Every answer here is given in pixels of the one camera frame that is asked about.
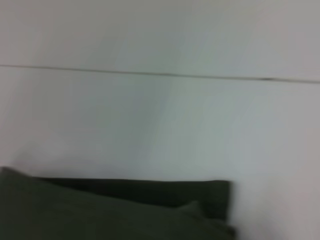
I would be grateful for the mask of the dark green FREE t-shirt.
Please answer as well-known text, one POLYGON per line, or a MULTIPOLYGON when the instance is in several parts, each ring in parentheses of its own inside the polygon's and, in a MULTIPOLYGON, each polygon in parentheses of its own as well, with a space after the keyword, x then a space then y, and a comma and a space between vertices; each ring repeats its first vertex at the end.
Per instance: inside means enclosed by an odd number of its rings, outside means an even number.
POLYGON ((236 240, 231 183, 34 177, 0 169, 0 240, 236 240))

